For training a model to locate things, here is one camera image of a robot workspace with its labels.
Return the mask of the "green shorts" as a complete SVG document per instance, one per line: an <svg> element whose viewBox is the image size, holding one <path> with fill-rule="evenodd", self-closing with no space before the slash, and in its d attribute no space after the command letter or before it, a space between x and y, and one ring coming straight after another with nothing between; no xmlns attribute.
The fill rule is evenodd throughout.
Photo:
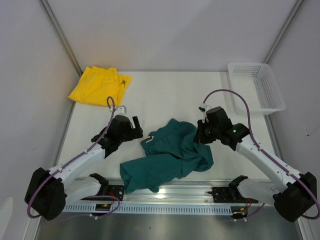
<svg viewBox="0 0 320 240"><path fill-rule="evenodd" d="M120 164L124 191L148 189L153 193L174 179L191 172L205 172L214 165L211 148L194 142L197 128L172 118L165 126L149 133L141 141L144 156Z"/></svg>

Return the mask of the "yellow shorts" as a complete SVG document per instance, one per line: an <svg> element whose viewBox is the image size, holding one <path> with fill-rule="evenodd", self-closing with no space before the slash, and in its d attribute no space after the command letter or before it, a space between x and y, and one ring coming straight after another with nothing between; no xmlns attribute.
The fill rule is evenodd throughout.
<svg viewBox="0 0 320 240"><path fill-rule="evenodd" d="M86 67L68 98L77 103L105 107L107 98L112 97L115 105L120 106L131 82L131 76L118 74L115 67Z"/></svg>

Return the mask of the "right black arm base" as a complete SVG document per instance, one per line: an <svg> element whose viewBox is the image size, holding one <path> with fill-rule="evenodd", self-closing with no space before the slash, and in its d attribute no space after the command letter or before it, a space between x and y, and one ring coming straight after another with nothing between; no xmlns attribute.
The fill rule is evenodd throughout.
<svg viewBox="0 0 320 240"><path fill-rule="evenodd" d="M237 188L215 186L206 192L211 195L214 203L231 203L231 204L257 204L259 201L253 198L244 198Z"/></svg>

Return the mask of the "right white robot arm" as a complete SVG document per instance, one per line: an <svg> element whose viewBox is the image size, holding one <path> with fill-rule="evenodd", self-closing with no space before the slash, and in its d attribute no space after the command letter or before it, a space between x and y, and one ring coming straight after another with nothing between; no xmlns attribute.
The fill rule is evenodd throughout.
<svg viewBox="0 0 320 240"><path fill-rule="evenodd" d="M304 217L312 206L320 205L317 199L317 179L312 173L303 174L268 153L254 139L252 130L242 123L232 124L222 107L206 110L205 106L201 106L199 110L203 117L197 121L194 137L196 143L220 141L252 162L271 181L267 184L245 176L238 177L237 183L228 189L232 201L251 198L273 205L279 215L291 223Z"/></svg>

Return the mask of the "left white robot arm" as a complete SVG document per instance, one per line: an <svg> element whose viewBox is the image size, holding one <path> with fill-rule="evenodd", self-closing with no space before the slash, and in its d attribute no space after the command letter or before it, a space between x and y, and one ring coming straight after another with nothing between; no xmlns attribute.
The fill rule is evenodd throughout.
<svg viewBox="0 0 320 240"><path fill-rule="evenodd" d="M124 142L143 137L139 118L114 116L100 133L91 139L92 145L64 164L50 169L36 169L30 179L24 201L27 215L34 219L35 210L39 217L50 221L65 208L78 200L95 197L103 200L108 196L108 180L97 173L90 174L82 181L77 177L94 164L106 159L118 150Z"/></svg>

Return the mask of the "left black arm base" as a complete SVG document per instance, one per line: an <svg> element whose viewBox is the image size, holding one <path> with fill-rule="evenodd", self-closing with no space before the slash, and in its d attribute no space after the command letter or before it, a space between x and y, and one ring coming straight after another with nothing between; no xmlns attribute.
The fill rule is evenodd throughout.
<svg viewBox="0 0 320 240"><path fill-rule="evenodd" d="M99 196L114 196L118 198L120 201L123 200L125 193L125 186L124 185L114 185L114 184L109 184L109 185L103 185L99 192Z"/></svg>

